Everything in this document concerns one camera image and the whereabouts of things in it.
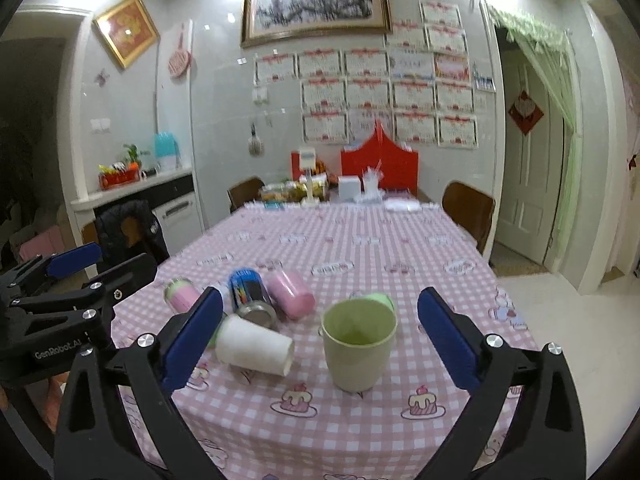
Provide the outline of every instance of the gold picture frame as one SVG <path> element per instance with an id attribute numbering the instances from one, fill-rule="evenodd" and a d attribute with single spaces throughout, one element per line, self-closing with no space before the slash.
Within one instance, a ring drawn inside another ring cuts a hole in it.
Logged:
<path id="1" fill-rule="evenodd" d="M 123 0 L 95 18 L 94 24 L 122 68 L 128 68 L 160 37 L 142 0 Z"/>
<path id="2" fill-rule="evenodd" d="M 391 23 L 388 0 L 244 0 L 240 46 L 329 34 L 386 34 Z"/>

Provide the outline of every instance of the certificate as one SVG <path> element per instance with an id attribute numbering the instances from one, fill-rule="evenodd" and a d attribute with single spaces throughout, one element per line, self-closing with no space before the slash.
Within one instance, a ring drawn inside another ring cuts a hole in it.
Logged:
<path id="1" fill-rule="evenodd" d="M 309 79 L 303 81 L 300 88 L 303 108 L 343 108 L 346 104 L 344 81 L 337 77 Z"/>
<path id="2" fill-rule="evenodd" d="M 397 142 L 436 143 L 436 117 L 422 112 L 396 112 Z"/>
<path id="3" fill-rule="evenodd" d="M 389 81 L 348 79 L 347 102 L 351 108 L 389 108 Z"/>
<path id="4" fill-rule="evenodd" d="M 305 50 L 298 54 L 298 76 L 340 75 L 340 52 L 333 48 Z"/>
<path id="5" fill-rule="evenodd" d="M 460 8 L 457 5 L 444 4 L 443 2 L 420 2 L 420 13 L 424 22 L 462 28 Z"/>
<path id="6" fill-rule="evenodd" d="M 294 54 L 273 54 L 255 60 L 255 80 L 257 83 L 273 83 L 292 79 L 296 76 L 296 56 Z"/>
<path id="7" fill-rule="evenodd" d="M 477 148 L 478 123 L 475 117 L 438 117 L 438 146 Z"/>
<path id="8" fill-rule="evenodd" d="M 393 81 L 394 108 L 433 110 L 433 86 L 421 81 Z"/>
<path id="9" fill-rule="evenodd" d="M 427 26 L 431 49 L 446 54 L 466 54 L 466 36 L 462 30 L 437 25 Z"/>
<path id="10" fill-rule="evenodd" d="M 420 50 L 395 48 L 389 52 L 393 77 L 402 79 L 433 79 L 433 54 Z"/>
<path id="11" fill-rule="evenodd" d="M 454 81 L 469 81 L 468 57 L 449 56 L 448 54 L 434 54 L 436 77 L 453 79 Z"/>
<path id="12" fill-rule="evenodd" d="M 439 110 L 469 113 L 474 111 L 474 93 L 468 85 L 438 82 L 436 102 Z"/>
<path id="13" fill-rule="evenodd" d="M 302 115 L 305 142 L 346 144 L 347 116 L 344 112 L 311 112 Z"/>
<path id="14" fill-rule="evenodd" d="M 386 52 L 378 48 L 354 48 L 344 52 L 344 71 L 349 75 L 386 75 Z"/>
<path id="15" fill-rule="evenodd" d="M 394 22 L 392 34 L 385 34 L 388 46 L 405 46 L 411 48 L 427 48 L 426 36 L 421 23 Z"/>
<path id="16" fill-rule="evenodd" d="M 376 120 L 382 124 L 385 133 L 390 136 L 393 131 L 391 110 L 366 110 L 352 108 L 348 111 L 349 133 L 353 140 L 367 140 L 373 135 Z"/>

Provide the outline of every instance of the dining table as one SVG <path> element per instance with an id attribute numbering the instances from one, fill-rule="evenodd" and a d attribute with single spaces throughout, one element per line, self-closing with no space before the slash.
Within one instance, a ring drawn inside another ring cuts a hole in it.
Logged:
<path id="1" fill-rule="evenodd" d="M 276 209 L 249 204 L 207 230 L 159 266 L 153 283 L 115 307 L 116 346 L 166 324 L 174 311 L 163 290 L 173 278 L 188 278 L 199 290 L 215 287 L 231 313 L 227 279 L 240 267 L 263 278 L 280 269 L 300 272 L 316 309 L 279 322 L 279 332 L 295 343 L 286 377 L 222 364 L 207 348 L 187 386 L 173 393 L 185 423 L 230 480 L 415 478 L 469 398 L 418 322 L 418 295 L 428 286 L 481 332 L 497 333 L 516 348 L 538 349 L 475 240 L 439 204 L 410 212 L 331 202 Z M 321 316 L 338 301 L 373 292 L 396 306 L 395 343 L 375 386 L 347 393 L 329 375 Z M 162 465 L 130 388 L 121 393 L 144 456 Z M 497 455 L 519 393 L 510 388 L 478 465 Z"/>

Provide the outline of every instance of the green cup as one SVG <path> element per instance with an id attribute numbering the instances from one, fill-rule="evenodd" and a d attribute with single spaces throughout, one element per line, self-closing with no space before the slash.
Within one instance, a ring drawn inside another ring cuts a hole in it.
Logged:
<path id="1" fill-rule="evenodd" d="M 388 304 L 354 298 L 322 316 L 324 357 L 334 384 L 347 392 L 372 388 L 384 373 L 398 328 Z"/>
<path id="2" fill-rule="evenodd" d="M 396 311 L 396 306 L 394 305 L 394 301 L 388 297 L 386 294 L 382 294 L 382 292 L 373 292 L 371 294 L 367 294 L 362 297 L 364 300 L 374 300 L 379 301 L 380 303 L 385 304 L 391 309 L 391 312 Z"/>

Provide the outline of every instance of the white tissue box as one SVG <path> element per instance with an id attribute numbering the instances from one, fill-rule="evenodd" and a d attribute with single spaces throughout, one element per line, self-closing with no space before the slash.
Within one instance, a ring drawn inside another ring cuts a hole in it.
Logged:
<path id="1" fill-rule="evenodd" d="M 341 201 L 353 200 L 360 195 L 362 184 L 359 176 L 339 176 L 338 195 Z"/>

